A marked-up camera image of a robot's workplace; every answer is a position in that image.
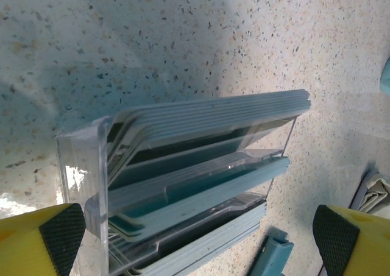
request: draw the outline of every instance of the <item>terrazzo floor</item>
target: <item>terrazzo floor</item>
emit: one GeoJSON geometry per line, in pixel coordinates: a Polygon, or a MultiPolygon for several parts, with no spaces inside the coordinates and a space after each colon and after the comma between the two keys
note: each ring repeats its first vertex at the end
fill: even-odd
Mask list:
{"type": "Polygon", "coordinates": [[[56,134],[131,105],[307,89],[261,230],[192,275],[244,275],[269,226],[317,275],[316,207],[390,174],[390,0],[0,0],[0,216],[61,202],[56,134]]]}

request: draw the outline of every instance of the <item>speckled floor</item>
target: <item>speckled floor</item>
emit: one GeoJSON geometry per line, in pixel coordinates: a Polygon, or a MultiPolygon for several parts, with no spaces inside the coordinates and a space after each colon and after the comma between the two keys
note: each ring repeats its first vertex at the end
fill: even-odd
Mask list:
{"type": "Polygon", "coordinates": [[[316,275],[320,203],[390,174],[390,0],[0,0],[1,216],[61,201],[54,137],[135,104],[305,88],[262,230],[193,275],[244,275],[274,225],[316,275]]]}

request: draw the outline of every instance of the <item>stack of cards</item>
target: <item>stack of cards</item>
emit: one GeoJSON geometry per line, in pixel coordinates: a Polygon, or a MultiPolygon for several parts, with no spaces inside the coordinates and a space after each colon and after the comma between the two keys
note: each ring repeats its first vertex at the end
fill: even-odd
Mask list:
{"type": "Polygon", "coordinates": [[[253,233],[265,201],[245,192],[289,160],[280,149],[245,148],[309,108],[307,91],[292,90],[116,115],[107,135],[110,275],[185,275],[253,233]]]}

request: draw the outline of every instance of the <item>black rubber pad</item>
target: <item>black rubber pad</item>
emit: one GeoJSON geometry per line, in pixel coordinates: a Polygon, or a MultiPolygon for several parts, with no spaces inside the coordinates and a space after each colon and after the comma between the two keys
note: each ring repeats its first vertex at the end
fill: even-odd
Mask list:
{"type": "Polygon", "coordinates": [[[342,276],[360,230],[326,205],[319,205],[313,220],[314,240],[328,276],[342,276]]]}
{"type": "Polygon", "coordinates": [[[58,276],[69,276],[85,231],[83,211],[72,204],[39,228],[58,276]]]}

